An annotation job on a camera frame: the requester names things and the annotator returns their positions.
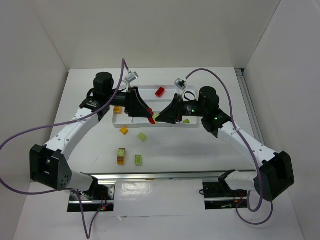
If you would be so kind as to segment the red lego brick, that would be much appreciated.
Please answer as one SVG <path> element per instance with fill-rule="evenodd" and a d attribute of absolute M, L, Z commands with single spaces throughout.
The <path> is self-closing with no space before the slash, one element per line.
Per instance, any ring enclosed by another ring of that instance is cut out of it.
<path fill-rule="evenodd" d="M 150 113 L 150 117 L 148 117 L 147 119 L 148 119 L 150 124 L 155 125 L 156 121 L 154 120 L 154 112 L 152 111 L 151 108 L 148 108 L 148 111 Z"/>

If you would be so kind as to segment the cream lego brick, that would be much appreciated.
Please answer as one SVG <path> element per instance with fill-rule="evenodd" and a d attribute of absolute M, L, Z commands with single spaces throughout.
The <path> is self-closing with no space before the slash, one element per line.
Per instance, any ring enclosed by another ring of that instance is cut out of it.
<path fill-rule="evenodd" d="M 155 122 L 156 124 L 158 123 L 157 117 L 158 117 L 159 115 L 160 115 L 159 113 L 155 113 L 155 114 L 152 116 L 152 118 L 153 118 L 153 120 L 154 120 L 154 122 Z"/>

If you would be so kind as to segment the red sloped lego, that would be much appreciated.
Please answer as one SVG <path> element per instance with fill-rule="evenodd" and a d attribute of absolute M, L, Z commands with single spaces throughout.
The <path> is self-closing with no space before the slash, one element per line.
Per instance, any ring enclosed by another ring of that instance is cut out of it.
<path fill-rule="evenodd" d="M 160 87 L 156 92 L 155 92 L 155 96 L 158 98 L 161 98 L 163 96 L 163 94 L 165 93 L 166 89 L 163 87 Z"/>

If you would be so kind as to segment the light green lego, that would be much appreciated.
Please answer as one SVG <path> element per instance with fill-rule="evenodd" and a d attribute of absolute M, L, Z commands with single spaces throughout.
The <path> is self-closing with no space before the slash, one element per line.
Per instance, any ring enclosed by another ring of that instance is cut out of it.
<path fill-rule="evenodd" d="M 134 164 L 137 166 L 142 165 L 143 159 L 141 155 L 135 155 L 134 156 Z"/>

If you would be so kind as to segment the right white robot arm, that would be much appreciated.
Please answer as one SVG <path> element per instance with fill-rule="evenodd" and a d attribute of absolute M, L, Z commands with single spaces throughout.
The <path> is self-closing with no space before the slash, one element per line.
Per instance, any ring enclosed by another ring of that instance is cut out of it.
<path fill-rule="evenodd" d="M 219 177 L 219 184 L 227 191 L 256 191 L 268 202 L 295 183 L 291 157 L 276 152 L 247 134 L 219 106 L 220 98 L 213 87 L 205 86 L 197 100 L 184 101 L 175 94 L 172 102 L 156 117 L 157 122 L 176 124 L 183 117 L 200 117 L 204 129 L 227 143 L 249 160 L 255 172 L 229 170 Z"/>

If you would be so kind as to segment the orange lego brick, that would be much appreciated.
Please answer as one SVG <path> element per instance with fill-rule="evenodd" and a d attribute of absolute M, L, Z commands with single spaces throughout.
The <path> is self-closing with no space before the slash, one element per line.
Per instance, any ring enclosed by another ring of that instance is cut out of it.
<path fill-rule="evenodd" d="M 122 108 L 120 106 L 114 106 L 113 112 L 115 114 L 121 114 L 122 113 Z"/>

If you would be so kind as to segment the green brown orange lego stack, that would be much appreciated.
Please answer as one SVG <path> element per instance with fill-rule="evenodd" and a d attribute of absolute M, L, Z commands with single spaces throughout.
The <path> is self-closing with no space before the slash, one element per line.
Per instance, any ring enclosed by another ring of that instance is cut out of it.
<path fill-rule="evenodd" d="M 116 164 L 117 165 L 124 165 L 125 164 L 125 155 L 126 155 L 125 148 L 119 148 L 117 150 L 117 154 L 116 154 Z"/>

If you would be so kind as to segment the light green lego brick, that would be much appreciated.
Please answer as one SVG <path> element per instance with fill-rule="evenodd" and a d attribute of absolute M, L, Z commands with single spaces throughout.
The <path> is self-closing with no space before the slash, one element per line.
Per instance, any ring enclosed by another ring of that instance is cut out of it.
<path fill-rule="evenodd" d="M 140 132 L 140 133 L 137 135 L 137 138 L 138 138 L 141 142 L 145 142 L 148 137 L 147 137 L 143 132 Z"/>

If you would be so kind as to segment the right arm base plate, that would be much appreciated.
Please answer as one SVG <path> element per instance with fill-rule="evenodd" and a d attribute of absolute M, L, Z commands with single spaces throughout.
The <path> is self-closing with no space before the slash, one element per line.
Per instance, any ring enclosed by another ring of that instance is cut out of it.
<path fill-rule="evenodd" d="M 223 188 L 219 182 L 203 182 L 199 194 L 204 197 L 206 210 L 247 208 L 248 193 L 244 190 Z"/>

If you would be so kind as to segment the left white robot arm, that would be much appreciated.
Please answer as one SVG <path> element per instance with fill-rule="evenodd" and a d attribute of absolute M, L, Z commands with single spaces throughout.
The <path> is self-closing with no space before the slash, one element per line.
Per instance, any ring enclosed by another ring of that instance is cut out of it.
<path fill-rule="evenodd" d="M 108 113 L 111 106 L 123 107 L 132 118 L 152 117 L 150 107 L 144 102 L 137 87 L 131 87 L 138 78 L 129 72 L 123 91 L 113 88 L 114 79 L 109 72 L 99 72 L 93 80 L 93 88 L 80 104 L 73 120 L 44 145 L 34 145 L 29 152 L 31 180 L 56 191 L 78 190 L 88 196 L 103 192 L 105 187 L 92 175 L 72 171 L 68 160 L 85 135 Z"/>

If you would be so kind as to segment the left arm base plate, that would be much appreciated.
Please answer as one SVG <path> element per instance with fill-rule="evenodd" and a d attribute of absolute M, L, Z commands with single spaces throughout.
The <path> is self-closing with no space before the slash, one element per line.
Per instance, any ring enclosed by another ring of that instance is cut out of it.
<path fill-rule="evenodd" d="M 78 194 L 80 196 L 83 211 L 85 213 L 93 213 L 101 208 L 101 212 L 113 212 L 114 211 L 114 197 L 116 190 L 115 182 L 105 182 L 102 183 L 106 187 L 105 190 L 98 193 L 96 196 L 88 196 L 83 191 L 79 191 Z M 67 205 L 68 213 L 80 213 L 80 201 L 77 195 L 74 192 L 71 192 L 69 195 L 68 205 Z"/>

